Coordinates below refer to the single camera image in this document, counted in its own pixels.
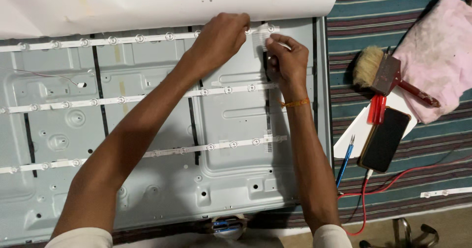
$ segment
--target blue tool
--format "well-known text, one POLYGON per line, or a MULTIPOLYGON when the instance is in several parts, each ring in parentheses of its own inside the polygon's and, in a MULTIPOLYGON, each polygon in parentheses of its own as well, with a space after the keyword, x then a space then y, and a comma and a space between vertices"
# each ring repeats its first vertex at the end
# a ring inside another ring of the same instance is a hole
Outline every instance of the blue tool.
POLYGON ((351 152, 353 151, 354 138, 355 138, 355 135, 351 137, 351 142, 349 143, 349 146, 347 147, 347 152, 346 152, 346 156, 344 157, 343 165, 339 169, 338 178, 336 179, 336 187, 339 187, 339 184, 341 183, 341 178, 343 177, 344 170, 346 169, 347 161, 349 160, 349 157, 351 156, 351 152))

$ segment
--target black phone screen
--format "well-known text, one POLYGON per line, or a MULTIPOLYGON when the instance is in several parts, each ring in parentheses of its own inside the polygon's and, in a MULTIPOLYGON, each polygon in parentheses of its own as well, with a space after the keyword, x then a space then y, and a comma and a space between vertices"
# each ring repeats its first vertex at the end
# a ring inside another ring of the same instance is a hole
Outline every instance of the black phone screen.
POLYGON ((372 127, 367 145, 357 164, 378 173, 385 173, 409 121, 409 115, 386 108, 383 124, 372 127))

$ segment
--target floor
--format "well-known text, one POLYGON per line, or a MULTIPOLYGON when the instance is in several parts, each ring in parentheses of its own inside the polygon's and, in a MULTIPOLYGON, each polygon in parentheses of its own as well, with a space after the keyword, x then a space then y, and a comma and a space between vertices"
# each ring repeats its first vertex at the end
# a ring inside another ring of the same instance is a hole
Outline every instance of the floor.
MULTIPOLYGON (((413 238, 421 234, 420 227, 422 224, 427 224, 436 229, 440 241, 434 248, 472 247, 470 241, 472 207, 406 217, 406 220, 410 223, 413 238)), ((347 226, 346 229, 349 232, 356 232, 360 227, 360 225, 351 225, 347 226)), ((361 240, 367 240, 371 245, 393 248, 395 247, 393 223, 391 220, 368 223, 362 234, 349 237, 349 239, 353 248, 358 248, 361 240)), ((311 233, 304 233, 281 237, 280 240, 284 244, 284 248, 311 248, 313 238, 311 233)))

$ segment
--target wrist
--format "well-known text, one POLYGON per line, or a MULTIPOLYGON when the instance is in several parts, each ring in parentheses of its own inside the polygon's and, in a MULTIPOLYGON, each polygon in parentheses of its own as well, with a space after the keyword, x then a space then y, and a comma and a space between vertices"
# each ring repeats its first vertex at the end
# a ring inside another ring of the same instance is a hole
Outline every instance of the wrist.
POLYGON ((308 98, 306 86, 289 87, 282 91, 285 102, 296 102, 308 98))
POLYGON ((207 74, 207 70, 204 65, 199 63, 198 57, 192 52, 187 51, 184 53, 180 61, 175 66, 174 70, 170 74, 174 74, 179 77, 183 82, 191 87, 200 78, 207 74))

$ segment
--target striped rug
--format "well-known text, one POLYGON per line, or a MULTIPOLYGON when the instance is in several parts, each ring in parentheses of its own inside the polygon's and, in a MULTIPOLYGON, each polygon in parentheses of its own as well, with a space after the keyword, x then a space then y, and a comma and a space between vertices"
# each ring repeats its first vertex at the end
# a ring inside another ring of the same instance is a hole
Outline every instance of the striped rug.
MULTIPOLYGON (((359 52, 377 45, 395 48, 407 30, 437 0, 337 0, 327 16, 331 104, 334 143, 344 133, 372 92, 352 86, 353 60, 359 52)), ((459 107, 437 121, 419 123, 402 140, 388 173, 376 174, 366 191, 379 188, 396 173, 418 166, 447 162, 472 155, 472 90, 464 93, 459 107)), ((343 159, 335 159, 338 173, 343 159)), ((356 159, 339 186, 344 193, 360 192, 365 169, 356 159)), ((472 186, 472 160, 451 166, 407 173, 389 190, 365 197, 367 219, 382 219, 438 208, 472 204, 472 194, 420 198, 421 192, 472 186)), ((343 223, 362 221, 359 197, 339 201, 343 223)), ((300 207, 258 213, 249 217, 250 227, 280 228, 305 226, 300 207)))

